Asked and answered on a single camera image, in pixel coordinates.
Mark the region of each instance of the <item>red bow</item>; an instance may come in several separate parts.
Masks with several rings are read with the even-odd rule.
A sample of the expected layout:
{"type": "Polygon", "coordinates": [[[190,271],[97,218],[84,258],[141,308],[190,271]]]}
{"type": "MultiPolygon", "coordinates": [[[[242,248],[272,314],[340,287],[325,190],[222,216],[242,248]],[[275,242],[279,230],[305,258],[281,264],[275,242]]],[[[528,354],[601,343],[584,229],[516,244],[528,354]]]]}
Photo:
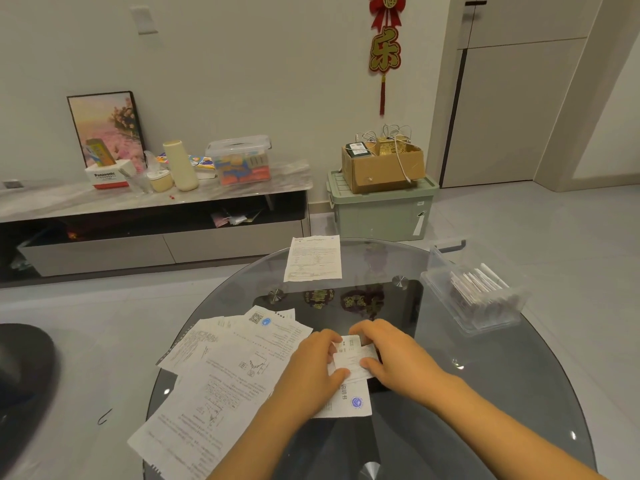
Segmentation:
{"type": "Polygon", "coordinates": [[[379,32],[382,31],[382,24],[385,22],[386,27],[399,27],[400,12],[404,10],[406,0],[371,0],[369,2],[369,10],[373,14],[376,14],[371,28],[377,28],[379,32]]]}

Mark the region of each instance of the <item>red hanging decoration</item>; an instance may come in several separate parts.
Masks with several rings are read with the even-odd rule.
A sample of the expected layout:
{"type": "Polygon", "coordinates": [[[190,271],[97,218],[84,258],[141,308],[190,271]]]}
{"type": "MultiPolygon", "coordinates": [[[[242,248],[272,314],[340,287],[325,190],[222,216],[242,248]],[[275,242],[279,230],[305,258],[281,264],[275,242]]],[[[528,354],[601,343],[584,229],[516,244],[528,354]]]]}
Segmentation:
{"type": "Polygon", "coordinates": [[[406,0],[371,0],[369,11],[376,15],[372,29],[378,30],[378,35],[371,41],[369,53],[369,70],[382,72],[380,85],[380,116],[385,115],[387,72],[389,69],[400,67],[400,44],[397,42],[400,23],[400,12],[404,10],[406,0]]]}

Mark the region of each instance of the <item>green bin lid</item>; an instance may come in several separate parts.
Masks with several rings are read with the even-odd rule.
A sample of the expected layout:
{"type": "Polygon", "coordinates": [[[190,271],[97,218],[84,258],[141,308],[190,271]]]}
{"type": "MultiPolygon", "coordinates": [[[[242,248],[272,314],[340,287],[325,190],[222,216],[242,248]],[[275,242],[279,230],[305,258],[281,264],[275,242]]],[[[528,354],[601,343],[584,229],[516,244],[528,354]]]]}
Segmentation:
{"type": "Polygon", "coordinates": [[[410,189],[391,190],[389,192],[373,192],[369,194],[355,194],[351,192],[344,175],[340,170],[328,172],[329,181],[327,191],[331,194],[333,203],[375,202],[380,200],[395,200],[401,198],[420,198],[436,195],[440,188],[429,176],[416,180],[417,185],[410,189]]]}

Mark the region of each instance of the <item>white cylindrical bottle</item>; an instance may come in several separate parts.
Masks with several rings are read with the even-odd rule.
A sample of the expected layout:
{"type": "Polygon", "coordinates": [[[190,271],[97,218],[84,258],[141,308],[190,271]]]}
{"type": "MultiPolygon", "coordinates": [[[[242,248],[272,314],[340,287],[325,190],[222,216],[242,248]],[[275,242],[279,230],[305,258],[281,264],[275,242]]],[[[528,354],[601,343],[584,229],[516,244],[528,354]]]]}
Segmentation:
{"type": "Polygon", "coordinates": [[[166,159],[169,160],[169,168],[175,186],[183,192],[198,188],[196,170],[191,165],[187,151],[179,139],[163,143],[166,159]]]}

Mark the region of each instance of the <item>round glass table top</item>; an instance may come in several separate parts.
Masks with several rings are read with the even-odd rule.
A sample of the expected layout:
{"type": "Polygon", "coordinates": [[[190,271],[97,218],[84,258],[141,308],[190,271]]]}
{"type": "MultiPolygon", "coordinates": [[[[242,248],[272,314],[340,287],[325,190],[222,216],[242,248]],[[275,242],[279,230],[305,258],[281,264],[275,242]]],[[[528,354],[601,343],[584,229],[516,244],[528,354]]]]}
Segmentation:
{"type": "MultiPolygon", "coordinates": [[[[289,250],[246,266],[194,311],[179,337],[200,319],[242,315],[254,305],[296,309],[296,320],[341,335],[363,319],[383,318],[414,336],[447,372],[576,459],[595,468],[587,425],[555,355],[523,317],[512,326],[463,334],[420,282],[428,251],[404,244],[342,239],[342,279],[284,283],[289,250]]],[[[161,370],[147,416],[167,398],[176,376],[161,370]]],[[[373,414],[312,419],[293,437],[274,479],[494,478],[435,414],[369,380],[373,414]]],[[[147,479],[159,476],[145,464],[147,479]]]]}

